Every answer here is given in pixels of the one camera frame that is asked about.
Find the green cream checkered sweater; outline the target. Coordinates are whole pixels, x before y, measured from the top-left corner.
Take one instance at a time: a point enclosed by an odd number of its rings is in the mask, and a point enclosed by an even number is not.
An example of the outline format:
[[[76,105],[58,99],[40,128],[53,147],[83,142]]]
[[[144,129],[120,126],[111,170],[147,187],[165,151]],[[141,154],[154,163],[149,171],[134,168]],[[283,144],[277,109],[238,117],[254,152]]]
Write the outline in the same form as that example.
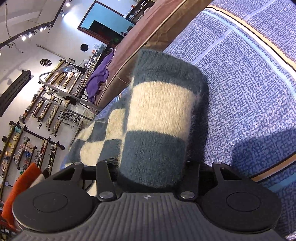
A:
[[[182,179],[206,81],[194,65],[143,49],[130,91],[81,130],[64,159],[94,166],[115,158],[118,184],[132,192],[169,190]]]

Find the orange red folded cloth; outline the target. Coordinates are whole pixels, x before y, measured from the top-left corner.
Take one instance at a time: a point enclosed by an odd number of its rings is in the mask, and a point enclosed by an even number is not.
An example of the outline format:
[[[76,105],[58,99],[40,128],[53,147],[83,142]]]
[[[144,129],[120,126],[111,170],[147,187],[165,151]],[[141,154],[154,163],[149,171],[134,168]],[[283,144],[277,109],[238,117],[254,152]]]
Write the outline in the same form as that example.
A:
[[[41,173],[41,169],[36,165],[36,163],[31,163],[27,170],[20,175],[16,181],[8,198],[4,202],[3,212],[1,214],[2,218],[8,223],[9,227],[16,229],[15,218],[12,212],[14,200],[19,194],[27,190],[41,175]]]

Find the wooden display shelving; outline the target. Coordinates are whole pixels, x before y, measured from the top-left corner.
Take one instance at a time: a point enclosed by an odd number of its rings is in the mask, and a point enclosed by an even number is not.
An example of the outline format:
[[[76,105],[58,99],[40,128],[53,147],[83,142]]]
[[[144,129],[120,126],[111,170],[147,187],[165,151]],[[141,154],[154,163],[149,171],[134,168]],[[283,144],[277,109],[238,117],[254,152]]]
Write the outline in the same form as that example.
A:
[[[31,163],[56,173],[78,132],[95,117],[84,92],[89,69],[61,59],[1,81],[1,202]]]

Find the purple cloth on bed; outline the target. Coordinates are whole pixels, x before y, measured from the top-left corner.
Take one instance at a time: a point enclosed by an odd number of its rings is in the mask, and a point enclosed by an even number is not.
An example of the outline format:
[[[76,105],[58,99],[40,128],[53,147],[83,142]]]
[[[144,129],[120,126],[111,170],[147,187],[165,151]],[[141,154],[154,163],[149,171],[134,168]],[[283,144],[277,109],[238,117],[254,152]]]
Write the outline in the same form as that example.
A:
[[[86,92],[88,95],[88,101],[94,103],[95,96],[100,92],[99,88],[102,83],[107,80],[109,76],[108,65],[111,63],[114,56],[114,50],[109,53],[99,64],[99,66],[94,70],[89,78],[86,85]]]

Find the blue plaid bed sheet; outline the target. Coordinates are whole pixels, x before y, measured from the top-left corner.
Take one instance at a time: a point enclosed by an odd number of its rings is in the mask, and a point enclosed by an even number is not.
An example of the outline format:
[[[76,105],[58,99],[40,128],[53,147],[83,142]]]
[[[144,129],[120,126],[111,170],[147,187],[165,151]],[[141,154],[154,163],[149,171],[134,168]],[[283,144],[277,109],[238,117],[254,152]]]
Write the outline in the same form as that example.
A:
[[[277,230],[295,239],[295,5],[215,1],[164,52],[206,81],[186,160],[216,161],[276,193]]]

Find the ceiling track spotlights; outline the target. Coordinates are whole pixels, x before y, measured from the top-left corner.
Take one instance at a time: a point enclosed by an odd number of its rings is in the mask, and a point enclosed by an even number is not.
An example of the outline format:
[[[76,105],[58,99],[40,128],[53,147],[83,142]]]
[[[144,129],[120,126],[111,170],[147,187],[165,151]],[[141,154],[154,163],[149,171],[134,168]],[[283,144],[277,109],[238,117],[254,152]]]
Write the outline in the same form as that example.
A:
[[[25,30],[25,31],[23,31],[23,32],[21,32],[19,34],[14,35],[13,37],[11,37],[11,38],[5,40],[4,42],[2,42],[0,48],[2,49],[4,46],[8,46],[9,47],[10,44],[14,44],[14,41],[16,39],[18,39],[19,37],[26,37],[29,33],[34,34],[34,32],[36,32],[40,28],[43,28],[43,29],[45,27],[52,28],[53,25],[55,24],[55,21],[57,20],[58,16],[61,14],[62,8],[65,5],[65,3],[66,3],[66,0],[63,0],[62,1],[62,4],[60,5],[60,8],[58,9],[58,11],[57,11],[57,13],[56,13],[56,15],[55,15],[55,17],[54,17],[53,20],[51,20],[49,22],[45,22],[43,24],[39,24],[39,25],[34,26],[34,27],[30,28],[30,29],[27,29],[27,30]]]

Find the blue doorway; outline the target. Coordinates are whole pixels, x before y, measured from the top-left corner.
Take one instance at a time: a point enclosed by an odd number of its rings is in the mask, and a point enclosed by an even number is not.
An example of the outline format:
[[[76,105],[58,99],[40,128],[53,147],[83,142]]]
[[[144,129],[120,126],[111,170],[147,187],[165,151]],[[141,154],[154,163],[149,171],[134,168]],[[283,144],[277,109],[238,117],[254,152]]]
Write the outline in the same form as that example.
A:
[[[78,26],[78,30],[95,39],[117,46],[134,27],[122,14],[110,7],[94,1]]]

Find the round black wall clock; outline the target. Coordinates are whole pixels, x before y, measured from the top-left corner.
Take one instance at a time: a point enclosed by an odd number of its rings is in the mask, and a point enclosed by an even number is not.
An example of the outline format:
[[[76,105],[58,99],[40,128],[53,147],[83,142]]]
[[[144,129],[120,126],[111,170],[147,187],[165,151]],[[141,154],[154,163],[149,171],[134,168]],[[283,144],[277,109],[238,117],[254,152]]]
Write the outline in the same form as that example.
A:
[[[40,64],[44,67],[49,67],[52,65],[52,62],[49,59],[43,58],[40,60]]]

